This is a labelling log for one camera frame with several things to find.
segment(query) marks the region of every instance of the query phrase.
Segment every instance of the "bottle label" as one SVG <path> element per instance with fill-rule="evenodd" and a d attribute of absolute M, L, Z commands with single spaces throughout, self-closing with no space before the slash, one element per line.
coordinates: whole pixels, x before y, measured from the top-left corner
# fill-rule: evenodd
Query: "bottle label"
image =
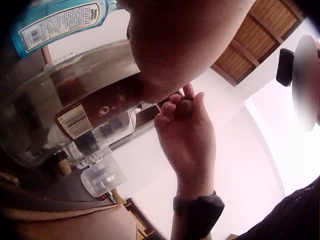
<path fill-rule="evenodd" d="M 82 105 L 66 112 L 58 118 L 58 121 L 73 139 L 80 137 L 82 134 L 92 129 L 92 125 Z"/>
<path fill-rule="evenodd" d="M 98 24 L 100 7 L 97 2 L 82 4 L 48 15 L 19 31 L 26 52 L 74 31 Z"/>

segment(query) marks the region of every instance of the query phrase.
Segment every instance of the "small brown ball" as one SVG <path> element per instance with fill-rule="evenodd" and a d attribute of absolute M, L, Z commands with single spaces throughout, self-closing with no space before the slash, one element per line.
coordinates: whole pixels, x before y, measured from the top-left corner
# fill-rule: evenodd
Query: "small brown ball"
<path fill-rule="evenodd" d="M 192 100 L 182 100 L 178 106 L 177 109 L 179 114 L 183 116 L 191 115 L 192 113 Z"/>

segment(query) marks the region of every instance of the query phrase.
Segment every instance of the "plastic container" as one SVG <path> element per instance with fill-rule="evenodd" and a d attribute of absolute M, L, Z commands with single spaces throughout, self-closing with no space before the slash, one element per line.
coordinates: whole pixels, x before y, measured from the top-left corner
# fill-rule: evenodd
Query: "plastic container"
<path fill-rule="evenodd" d="M 81 174 L 81 180 L 93 197 L 100 197 L 124 183 L 127 178 L 113 157 L 108 155 L 84 170 Z"/>
<path fill-rule="evenodd" d="M 71 34 L 99 27 L 113 10 L 116 0 L 36 1 L 18 18 L 11 39 L 21 58 Z"/>

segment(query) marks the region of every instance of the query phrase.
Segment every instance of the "hand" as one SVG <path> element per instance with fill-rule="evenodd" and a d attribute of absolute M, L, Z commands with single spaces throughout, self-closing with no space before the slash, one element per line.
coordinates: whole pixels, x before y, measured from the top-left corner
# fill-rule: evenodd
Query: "hand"
<path fill-rule="evenodd" d="M 255 0 L 119 0 L 130 13 L 127 36 L 157 103 L 201 75 L 231 42 Z"/>
<path fill-rule="evenodd" d="M 192 114 L 177 118 L 174 114 L 181 100 L 171 95 L 155 117 L 161 147 L 178 178 L 177 194 L 184 199 L 213 194 L 215 135 L 204 107 L 204 93 L 195 96 L 191 84 L 183 87 L 186 97 L 193 99 Z"/>

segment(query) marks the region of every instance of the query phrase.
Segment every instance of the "wrist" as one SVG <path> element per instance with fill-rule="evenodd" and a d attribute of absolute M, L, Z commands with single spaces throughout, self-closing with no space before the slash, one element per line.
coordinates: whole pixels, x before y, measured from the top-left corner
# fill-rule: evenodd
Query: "wrist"
<path fill-rule="evenodd" d="M 185 200 L 197 199 L 200 196 L 210 196 L 213 194 L 213 186 L 213 174 L 199 179 L 178 178 L 177 196 Z"/>

